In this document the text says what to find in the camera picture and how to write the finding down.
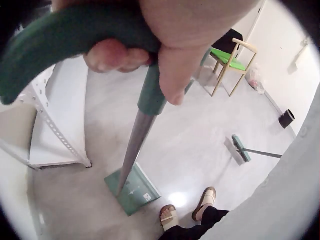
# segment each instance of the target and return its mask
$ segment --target person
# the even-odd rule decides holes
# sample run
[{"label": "person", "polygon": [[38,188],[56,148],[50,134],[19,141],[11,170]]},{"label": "person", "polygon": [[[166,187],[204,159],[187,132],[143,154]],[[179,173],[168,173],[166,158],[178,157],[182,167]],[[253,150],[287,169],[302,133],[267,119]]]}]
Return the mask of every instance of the person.
[{"label": "person", "polygon": [[196,240],[219,222],[229,211],[218,210],[213,207],[216,198],[214,187],[207,187],[199,201],[198,206],[193,211],[191,217],[194,221],[201,221],[200,225],[192,228],[179,226],[176,209],[173,205],[166,205],[160,210],[159,218],[164,229],[164,234],[159,240]]},{"label": "person", "polygon": [[[244,17],[258,0],[52,0],[58,11],[86,2],[136,3],[160,40],[159,84],[166,100],[180,105],[190,77],[213,42]],[[96,72],[116,69],[130,72],[150,63],[149,54],[138,48],[127,49],[117,39],[105,39],[84,55],[88,67]]]}]

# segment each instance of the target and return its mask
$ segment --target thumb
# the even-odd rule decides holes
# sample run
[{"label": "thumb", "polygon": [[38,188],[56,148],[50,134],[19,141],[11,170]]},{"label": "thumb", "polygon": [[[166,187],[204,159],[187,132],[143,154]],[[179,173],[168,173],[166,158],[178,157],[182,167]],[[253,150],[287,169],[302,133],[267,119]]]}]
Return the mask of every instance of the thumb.
[{"label": "thumb", "polygon": [[192,74],[197,70],[208,46],[191,48],[170,48],[162,45],[158,54],[160,71],[159,84],[166,100],[180,105],[184,89],[190,83]]}]

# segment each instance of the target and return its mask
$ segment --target dustpan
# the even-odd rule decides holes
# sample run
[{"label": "dustpan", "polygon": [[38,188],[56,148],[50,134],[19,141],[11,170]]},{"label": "dustpan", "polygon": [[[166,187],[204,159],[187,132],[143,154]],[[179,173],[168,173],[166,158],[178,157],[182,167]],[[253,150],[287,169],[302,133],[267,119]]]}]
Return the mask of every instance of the dustpan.
[{"label": "dustpan", "polygon": [[112,194],[130,216],[141,207],[161,197],[160,192],[152,184],[140,165],[135,162],[119,196],[116,196],[120,169],[104,178]]}]

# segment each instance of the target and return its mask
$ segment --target sandal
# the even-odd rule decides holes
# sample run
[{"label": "sandal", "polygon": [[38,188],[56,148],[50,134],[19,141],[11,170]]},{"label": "sandal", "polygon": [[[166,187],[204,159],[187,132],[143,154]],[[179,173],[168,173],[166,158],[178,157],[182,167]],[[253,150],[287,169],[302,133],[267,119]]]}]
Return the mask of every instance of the sandal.
[{"label": "sandal", "polygon": [[197,212],[200,210],[200,208],[207,204],[207,203],[211,203],[212,205],[214,204],[216,199],[216,190],[214,189],[214,187],[207,187],[204,191],[203,194],[200,198],[200,201],[198,203],[198,206],[196,207],[196,209],[193,211],[191,217],[194,221],[196,220],[196,214]]},{"label": "sandal", "polygon": [[[173,207],[173,208],[174,208],[173,211],[170,211],[171,216],[166,217],[166,218],[164,218],[164,219],[161,219],[161,214],[162,214],[165,210],[167,210],[167,209],[169,210],[170,207]],[[166,231],[166,230],[168,230],[169,228],[174,227],[174,226],[176,226],[176,225],[179,224],[178,216],[177,216],[177,212],[176,212],[176,208],[175,208],[173,205],[166,205],[166,206],[162,207],[161,210],[160,210],[160,213],[159,213],[159,219],[160,219],[160,222],[161,222],[161,225],[162,225],[164,231]],[[162,222],[165,221],[165,220],[168,220],[168,219],[172,219],[172,220],[171,220],[170,222],[168,222],[168,223],[166,223],[166,224],[163,225]]]}]

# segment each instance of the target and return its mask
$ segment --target black pants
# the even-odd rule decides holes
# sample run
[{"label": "black pants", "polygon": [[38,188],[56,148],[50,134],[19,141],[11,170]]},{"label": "black pants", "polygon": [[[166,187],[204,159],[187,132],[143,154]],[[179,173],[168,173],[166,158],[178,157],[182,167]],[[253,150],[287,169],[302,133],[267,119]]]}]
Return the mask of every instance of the black pants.
[{"label": "black pants", "polygon": [[183,228],[174,226],[169,228],[159,238],[159,240],[196,240],[201,238],[205,232],[212,228],[215,223],[219,222],[223,216],[229,211],[218,210],[215,207],[208,206],[202,215],[201,225],[196,225],[192,228]]}]

